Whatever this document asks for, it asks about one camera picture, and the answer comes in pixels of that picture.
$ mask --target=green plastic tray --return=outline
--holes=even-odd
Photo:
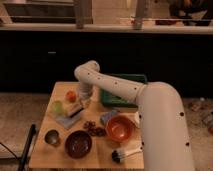
[[[124,78],[127,80],[131,81],[137,81],[141,83],[147,83],[147,78],[143,74],[108,74],[111,76],[119,77],[119,78]],[[104,106],[109,106],[109,107],[136,107],[136,105],[131,104],[127,102],[126,100],[115,96],[105,90],[101,90],[101,103]]]

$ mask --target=brush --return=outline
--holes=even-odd
[[[142,147],[138,147],[131,150],[125,150],[124,148],[118,148],[112,152],[112,160],[116,163],[123,163],[124,159],[132,154],[142,152]]]

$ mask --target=white object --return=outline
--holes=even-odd
[[[137,128],[140,128],[140,119],[138,111],[134,114],[134,123]]]
[[[130,150],[125,150],[124,148],[118,148],[114,152],[117,153],[117,157],[119,158],[119,161],[120,161],[119,163],[123,163],[126,157],[131,156],[135,153],[142,152],[142,147],[137,147]]]
[[[147,85],[116,78],[98,71],[97,62],[89,61],[75,69],[80,99],[92,94],[92,85],[128,100],[139,107],[146,171],[195,171],[183,104],[169,84]]]

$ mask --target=black wire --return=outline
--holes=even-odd
[[[7,149],[18,161],[20,161],[19,160],[19,158],[18,158],[18,156],[14,153],[14,152],[12,152],[12,150],[10,150],[6,145],[4,145],[2,142],[0,142],[0,144],[5,148],[5,149]]]

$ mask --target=food item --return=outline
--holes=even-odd
[[[66,99],[69,101],[69,102],[72,102],[74,103],[77,99],[77,96],[76,96],[76,93],[72,90],[68,91],[66,93]]]
[[[51,112],[55,115],[64,115],[65,114],[63,104],[60,100],[56,100],[51,103]]]
[[[84,123],[84,129],[86,129],[90,136],[101,137],[106,135],[105,129],[102,127],[96,127],[96,123],[94,121],[86,121]]]

